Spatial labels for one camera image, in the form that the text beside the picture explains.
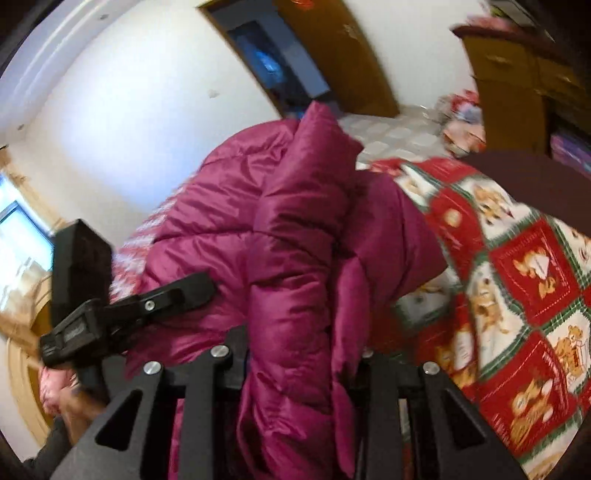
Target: drawer handle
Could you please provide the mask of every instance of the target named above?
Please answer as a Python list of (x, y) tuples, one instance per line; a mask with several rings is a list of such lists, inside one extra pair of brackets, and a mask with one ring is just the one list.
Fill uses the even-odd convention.
[(513, 62), (506, 59), (505, 57), (499, 57), (498, 55), (487, 55), (487, 60), (490, 60), (492, 63), (496, 63), (497, 65), (503, 65), (504, 67), (512, 67)]
[(558, 80), (561, 80), (562, 82), (571, 85), (573, 87), (576, 87), (577, 85), (574, 84), (574, 80), (566, 75), (556, 75), (556, 78), (558, 78)]

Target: window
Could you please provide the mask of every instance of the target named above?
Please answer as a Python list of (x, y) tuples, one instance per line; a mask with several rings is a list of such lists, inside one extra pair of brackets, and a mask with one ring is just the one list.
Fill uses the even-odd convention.
[(18, 190), (0, 176), (0, 286), (18, 275), (25, 263), (35, 261), (51, 270), (53, 244), (40, 222), (28, 211)]

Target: metal screw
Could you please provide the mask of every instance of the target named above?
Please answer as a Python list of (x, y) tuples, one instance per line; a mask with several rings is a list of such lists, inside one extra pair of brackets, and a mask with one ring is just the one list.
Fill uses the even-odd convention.
[(441, 368), (435, 362), (425, 362), (423, 364), (423, 371), (427, 375), (437, 375), (440, 372)]
[(162, 370), (162, 365), (159, 362), (148, 362), (144, 365), (144, 373), (146, 375), (154, 375)]
[(372, 358), (374, 356), (374, 351), (371, 348), (365, 347), (363, 349), (363, 353), (361, 354), (362, 358), (365, 358), (366, 360), (368, 358)]
[(230, 349), (226, 345), (216, 345), (211, 349), (212, 357), (224, 358), (230, 353)]

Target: window frame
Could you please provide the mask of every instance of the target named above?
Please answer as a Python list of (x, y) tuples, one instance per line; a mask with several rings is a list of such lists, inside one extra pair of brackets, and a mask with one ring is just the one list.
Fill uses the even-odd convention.
[[(0, 174), (0, 188), (2, 188), (2, 184), (6, 181), (6, 178)], [(39, 225), (35, 219), (27, 212), (27, 209), (20, 204), (18, 200), (14, 200), (12, 203), (9, 203), (8, 206), (4, 208), (4, 210), (0, 211), (0, 225), (8, 219), (14, 212), (21, 212), (27, 219), (31, 222), (31, 224), (35, 227), (35, 229), (41, 234), (45, 240), (47, 240), (51, 246), (53, 247), (53, 240), (51, 236), (47, 233), (47, 231)]]

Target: down jacket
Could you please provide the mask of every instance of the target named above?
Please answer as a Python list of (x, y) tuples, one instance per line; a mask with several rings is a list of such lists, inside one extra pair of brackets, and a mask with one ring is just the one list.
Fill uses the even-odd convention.
[[(191, 361), (246, 323), (251, 361), (236, 424), (246, 477), (352, 477), (345, 385), (372, 312), (446, 267), (392, 179), (355, 171), (361, 149), (318, 103), (300, 122), (246, 129), (205, 159), (150, 247), (138, 291), (207, 271), (218, 293), (174, 328), (146, 328), (128, 371)], [(176, 429), (171, 478), (178, 438)]]

